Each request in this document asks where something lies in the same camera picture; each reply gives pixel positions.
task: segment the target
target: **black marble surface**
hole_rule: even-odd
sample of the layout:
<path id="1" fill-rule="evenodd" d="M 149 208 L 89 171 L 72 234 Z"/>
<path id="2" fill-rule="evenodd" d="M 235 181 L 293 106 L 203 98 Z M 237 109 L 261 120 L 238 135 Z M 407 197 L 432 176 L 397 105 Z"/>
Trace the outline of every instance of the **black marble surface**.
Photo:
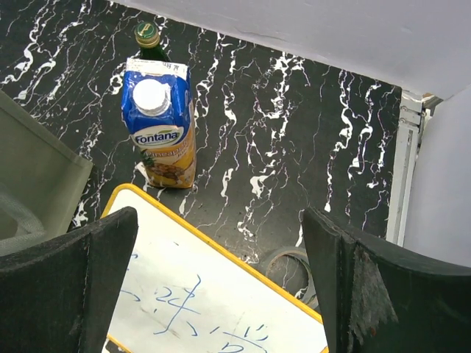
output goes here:
<path id="1" fill-rule="evenodd" d="M 198 153 L 189 190 L 146 185 L 121 119 L 124 64 L 138 53 L 132 29 L 143 20 L 191 67 Z M 303 246 L 308 207 L 384 237 L 400 88 L 105 0 L 3 1 L 0 30 L 0 88 L 96 165 L 74 227 L 133 182 L 252 265 Z M 292 293 L 296 268 L 274 268 Z"/>

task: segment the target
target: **bottle cap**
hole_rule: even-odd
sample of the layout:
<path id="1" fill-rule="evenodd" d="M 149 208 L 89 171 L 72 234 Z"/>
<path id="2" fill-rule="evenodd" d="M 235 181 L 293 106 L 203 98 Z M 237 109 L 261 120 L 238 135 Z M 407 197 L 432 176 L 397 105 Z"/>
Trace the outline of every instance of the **bottle cap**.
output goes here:
<path id="1" fill-rule="evenodd" d="M 134 36 L 142 48 L 154 48 L 160 42 L 157 26 L 151 22 L 140 22 L 134 28 Z"/>
<path id="2" fill-rule="evenodd" d="M 157 116 L 170 107 L 170 86 L 156 79 L 143 79 L 132 92 L 135 105 L 147 116 Z"/>

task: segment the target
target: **gray bag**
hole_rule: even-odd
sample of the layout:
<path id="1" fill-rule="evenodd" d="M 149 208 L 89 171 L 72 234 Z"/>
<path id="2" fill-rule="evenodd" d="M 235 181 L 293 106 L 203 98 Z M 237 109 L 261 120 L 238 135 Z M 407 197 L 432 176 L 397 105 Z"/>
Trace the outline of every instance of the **gray bag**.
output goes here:
<path id="1" fill-rule="evenodd" d="M 0 256 L 67 232 L 93 163 L 0 91 Z"/>

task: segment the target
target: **yellow whiteboard frame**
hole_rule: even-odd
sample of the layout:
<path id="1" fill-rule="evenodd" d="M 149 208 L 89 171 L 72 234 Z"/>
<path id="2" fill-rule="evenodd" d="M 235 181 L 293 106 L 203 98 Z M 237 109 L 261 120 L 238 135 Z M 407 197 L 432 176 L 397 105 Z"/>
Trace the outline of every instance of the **yellow whiteboard frame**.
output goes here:
<path id="1" fill-rule="evenodd" d="M 226 257 L 228 260 L 232 261 L 235 263 L 238 267 L 242 268 L 244 271 L 247 273 L 251 274 L 254 276 L 256 279 L 258 279 L 260 282 L 262 282 L 264 285 L 267 287 L 271 288 L 274 290 L 276 293 L 280 294 L 284 299 L 286 299 L 288 302 L 291 302 L 293 305 L 297 306 L 300 308 L 303 312 L 308 314 L 310 317 L 312 317 L 314 320 L 318 321 L 320 324 L 322 324 L 322 317 L 320 314 L 318 314 L 315 310 L 311 309 L 309 306 L 306 304 L 302 303 L 299 299 L 294 298 L 289 292 L 286 290 L 282 289 L 279 285 L 271 281 L 268 277 L 265 277 L 263 274 L 255 270 L 252 266 L 246 264 L 244 261 L 236 257 L 233 253 L 229 252 L 226 250 L 223 246 L 220 246 L 217 242 L 209 238 L 206 234 L 201 232 L 199 229 L 193 227 L 191 224 L 189 224 L 185 219 L 181 218 L 179 215 L 171 211 L 169 208 L 165 207 L 163 204 L 161 204 L 159 201 L 154 199 L 152 196 L 150 196 L 148 193 L 145 191 L 141 190 L 139 187 L 137 187 L 134 184 L 130 183 L 125 183 L 117 186 L 113 193 L 111 194 L 110 199 L 108 200 L 105 210 L 102 213 L 102 218 L 106 217 L 108 213 L 111 210 L 111 207 L 113 206 L 113 203 L 118 195 L 118 193 L 122 190 L 129 190 L 132 191 L 133 193 L 137 194 L 140 196 L 142 199 L 146 200 L 149 202 L 152 206 L 155 208 L 159 209 L 162 213 L 176 221 L 180 226 L 191 232 L 193 235 L 197 236 L 200 240 L 204 241 L 207 245 L 209 245 L 211 248 L 216 250 L 218 253 Z M 121 349 L 123 349 L 126 353 L 132 353 L 129 349 L 127 349 L 123 344 L 119 343 L 113 336 L 108 335 L 107 338 L 112 341 L 114 344 L 119 346 Z M 325 347 L 321 353 L 328 353 L 329 349 L 328 347 Z"/>

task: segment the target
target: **white metal frame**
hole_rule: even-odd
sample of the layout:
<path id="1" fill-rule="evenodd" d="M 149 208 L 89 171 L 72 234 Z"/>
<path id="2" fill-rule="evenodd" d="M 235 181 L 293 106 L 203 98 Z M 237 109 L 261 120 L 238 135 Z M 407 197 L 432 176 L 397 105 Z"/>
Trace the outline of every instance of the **white metal frame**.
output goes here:
<path id="1" fill-rule="evenodd" d="M 412 174 L 422 124 L 422 97 L 403 91 L 397 130 L 386 240 L 403 246 Z"/>

